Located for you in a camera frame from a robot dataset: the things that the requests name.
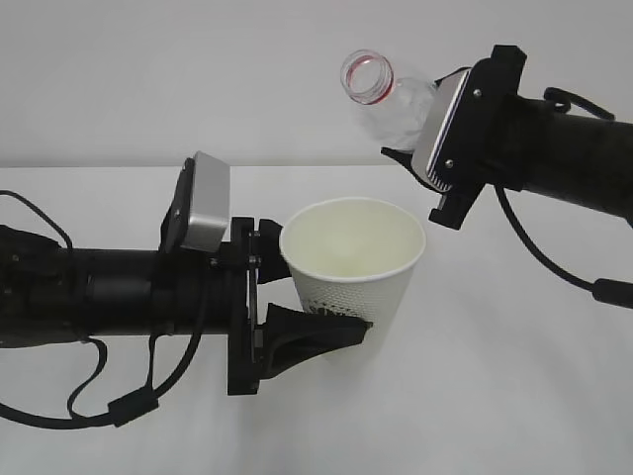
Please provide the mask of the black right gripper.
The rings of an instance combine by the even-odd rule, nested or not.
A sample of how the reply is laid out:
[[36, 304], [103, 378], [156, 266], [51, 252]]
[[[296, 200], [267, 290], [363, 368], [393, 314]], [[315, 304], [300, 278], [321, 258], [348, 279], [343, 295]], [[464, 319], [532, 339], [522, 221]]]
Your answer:
[[[527, 55], [517, 46], [496, 45], [490, 56], [470, 66], [468, 81], [440, 151], [439, 177], [451, 185], [441, 193], [429, 221], [458, 230], [486, 184], [485, 148], [503, 100], [518, 90]], [[421, 186], [412, 154], [382, 146], [380, 154], [404, 168]]]

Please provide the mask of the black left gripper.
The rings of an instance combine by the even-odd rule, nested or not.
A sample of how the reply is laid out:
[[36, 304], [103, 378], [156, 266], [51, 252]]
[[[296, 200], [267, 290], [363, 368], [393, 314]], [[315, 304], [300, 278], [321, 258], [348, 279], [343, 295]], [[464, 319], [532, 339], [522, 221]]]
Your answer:
[[[283, 227], [269, 219], [259, 221], [257, 282], [267, 284], [291, 276], [282, 256]], [[361, 344], [373, 326], [362, 318], [318, 311], [305, 313], [269, 304], [257, 353], [258, 258], [253, 218], [232, 218], [230, 240], [221, 246], [221, 268], [228, 298], [227, 387], [229, 396], [254, 395], [260, 380], [281, 373], [317, 356]]]

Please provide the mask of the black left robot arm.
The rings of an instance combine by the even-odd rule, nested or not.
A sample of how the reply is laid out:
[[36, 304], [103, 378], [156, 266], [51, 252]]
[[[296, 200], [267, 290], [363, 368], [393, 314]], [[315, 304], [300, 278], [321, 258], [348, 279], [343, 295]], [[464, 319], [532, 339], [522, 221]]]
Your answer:
[[1, 230], [1, 344], [75, 342], [92, 335], [188, 334], [227, 338], [227, 391], [252, 395], [263, 380], [316, 356], [360, 344], [370, 325], [348, 310], [300, 312], [269, 304], [259, 285], [287, 278], [271, 220], [235, 218], [213, 253], [74, 249]]

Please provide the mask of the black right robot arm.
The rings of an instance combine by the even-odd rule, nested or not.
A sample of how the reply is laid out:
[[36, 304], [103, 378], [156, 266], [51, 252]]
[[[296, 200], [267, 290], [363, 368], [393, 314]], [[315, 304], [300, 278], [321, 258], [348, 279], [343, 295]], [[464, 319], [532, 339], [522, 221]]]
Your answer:
[[632, 218], [632, 127], [591, 101], [550, 87], [519, 95], [526, 54], [490, 56], [436, 81], [414, 147], [382, 155], [440, 195], [431, 222], [458, 230], [486, 185], [529, 191]]

